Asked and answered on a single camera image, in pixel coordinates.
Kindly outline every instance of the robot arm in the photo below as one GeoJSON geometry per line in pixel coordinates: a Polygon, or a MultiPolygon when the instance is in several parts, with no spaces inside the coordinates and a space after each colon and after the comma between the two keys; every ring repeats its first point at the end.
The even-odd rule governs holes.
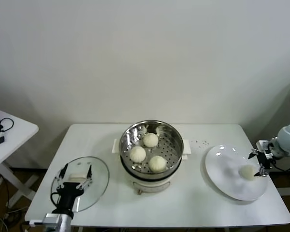
{"type": "Polygon", "coordinates": [[[57,192],[51,194],[51,201],[56,209],[52,213],[45,215],[43,220],[31,220],[29,225],[31,227],[44,226],[46,232],[70,232],[71,221],[74,213],[72,211],[74,201],[77,197],[84,194],[85,190],[92,183],[91,165],[89,167],[87,176],[79,174],[72,174],[66,181],[66,171],[68,164],[60,171],[59,175],[55,177],[58,183],[57,192]],[[59,201],[55,203],[52,196],[58,195],[59,201]]]}
{"type": "Polygon", "coordinates": [[[267,176],[271,164],[276,164],[276,160],[290,156],[290,125],[283,127],[277,137],[268,140],[259,140],[257,149],[253,149],[248,159],[257,156],[260,168],[255,176],[267,176]]]}

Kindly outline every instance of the perforated steamer tray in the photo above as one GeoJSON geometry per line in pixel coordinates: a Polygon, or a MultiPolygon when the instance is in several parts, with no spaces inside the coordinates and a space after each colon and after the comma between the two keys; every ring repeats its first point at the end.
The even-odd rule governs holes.
{"type": "Polygon", "coordinates": [[[125,169],[145,180],[157,180],[167,178],[176,171],[179,166],[184,144],[179,132],[171,125],[155,120],[138,122],[129,127],[121,136],[119,141],[119,152],[125,169]],[[148,148],[143,143],[147,133],[154,133],[158,136],[158,145],[148,148]],[[141,146],[146,151],[146,158],[141,163],[134,163],[130,159],[130,151],[135,146],[141,146]],[[161,173],[153,173],[149,169],[149,161],[153,156],[161,156],[167,160],[167,169],[161,173]]]}

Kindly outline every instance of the black cable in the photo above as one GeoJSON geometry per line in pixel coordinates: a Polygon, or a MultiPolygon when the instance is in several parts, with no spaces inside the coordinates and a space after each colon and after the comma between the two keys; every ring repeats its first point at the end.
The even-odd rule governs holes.
{"type": "Polygon", "coordinates": [[[0,120],[0,132],[6,132],[6,131],[12,129],[13,126],[14,126],[14,121],[11,118],[9,118],[9,117],[5,117],[5,118],[0,120]],[[6,120],[6,119],[10,120],[12,122],[12,125],[6,130],[2,130],[3,129],[3,125],[1,125],[1,122],[6,120]]]}
{"type": "Polygon", "coordinates": [[[1,178],[3,179],[5,186],[6,186],[6,193],[7,193],[7,207],[6,207],[6,214],[8,214],[7,218],[3,219],[3,222],[7,226],[7,228],[11,228],[15,225],[17,225],[20,220],[22,219],[23,213],[25,211],[23,210],[18,210],[18,209],[13,209],[11,212],[9,212],[9,201],[10,201],[10,192],[8,188],[8,183],[7,180],[0,174],[1,178]]]}
{"type": "Polygon", "coordinates": [[[272,163],[272,165],[276,168],[276,169],[278,169],[278,170],[280,170],[280,171],[282,171],[282,172],[288,172],[288,171],[290,171],[290,168],[288,168],[287,170],[283,170],[283,169],[281,169],[281,168],[278,168],[275,164],[273,164],[272,163]]]}
{"type": "Polygon", "coordinates": [[[53,199],[53,195],[59,195],[59,193],[57,193],[57,192],[53,192],[52,194],[50,194],[50,200],[51,200],[51,202],[53,203],[53,205],[54,205],[55,207],[57,207],[57,204],[55,203],[55,201],[54,201],[54,199],[53,199]]]}
{"type": "Polygon", "coordinates": [[[8,195],[8,201],[6,203],[6,213],[8,213],[9,211],[9,201],[10,201],[10,192],[9,192],[9,188],[8,188],[8,182],[6,181],[6,179],[3,177],[3,175],[1,175],[1,178],[3,179],[4,183],[5,183],[5,186],[6,186],[6,193],[8,195]]]}

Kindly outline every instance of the white wall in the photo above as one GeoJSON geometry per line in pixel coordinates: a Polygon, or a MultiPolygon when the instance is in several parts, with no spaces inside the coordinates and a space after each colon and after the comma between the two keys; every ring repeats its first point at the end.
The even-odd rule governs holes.
{"type": "Polygon", "coordinates": [[[0,109],[40,127],[12,166],[47,167],[76,122],[239,123],[253,141],[290,121],[289,94],[290,0],[0,0],[0,109]]]}

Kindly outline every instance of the cable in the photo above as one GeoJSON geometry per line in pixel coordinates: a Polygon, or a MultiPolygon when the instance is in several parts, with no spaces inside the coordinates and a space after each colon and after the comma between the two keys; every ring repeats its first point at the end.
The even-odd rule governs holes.
{"type": "Polygon", "coordinates": [[[8,182],[6,181],[6,179],[3,177],[3,175],[1,175],[1,178],[3,179],[4,183],[5,183],[5,187],[6,187],[6,193],[8,195],[8,201],[6,203],[6,213],[8,213],[9,211],[9,201],[10,201],[10,192],[9,192],[9,188],[8,188],[8,182]]]}
{"type": "Polygon", "coordinates": [[[6,192],[7,192],[6,213],[3,215],[2,218],[0,218],[0,223],[2,223],[0,232],[3,231],[3,227],[5,228],[5,232],[8,232],[8,228],[13,227],[20,222],[20,220],[22,219],[22,215],[25,212],[24,209],[27,209],[28,207],[26,206],[26,207],[23,207],[20,209],[14,209],[12,211],[9,211],[10,193],[9,193],[8,183],[7,183],[6,179],[1,174],[0,174],[0,176],[5,183],[6,192]]]}
{"type": "Polygon", "coordinates": [[[5,118],[1,119],[1,121],[0,121],[0,132],[6,132],[6,131],[12,129],[13,126],[14,126],[14,121],[9,117],[5,117],[5,118]],[[12,122],[12,125],[8,129],[3,130],[3,125],[1,125],[1,122],[3,122],[4,120],[7,120],[7,119],[12,122]]]}
{"type": "Polygon", "coordinates": [[[283,170],[283,169],[281,169],[281,168],[278,168],[275,164],[273,164],[272,163],[272,165],[276,168],[276,169],[278,169],[278,170],[280,170],[280,171],[282,171],[282,172],[288,172],[288,171],[290,171],[290,168],[288,168],[287,170],[283,170]]]}
{"type": "Polygon", "coordinates": [[[57,207],[57,204],[55,203],[55,201],[54,201],[54,199],[53,199],[53,195],[59,195],[59,193],[57,193],[57,192],[53,192],[52,194],[50,194],[50,200],[51,200],[51,202],[53,203],[53,205],[54,205],[55,207],[57,207]]]}

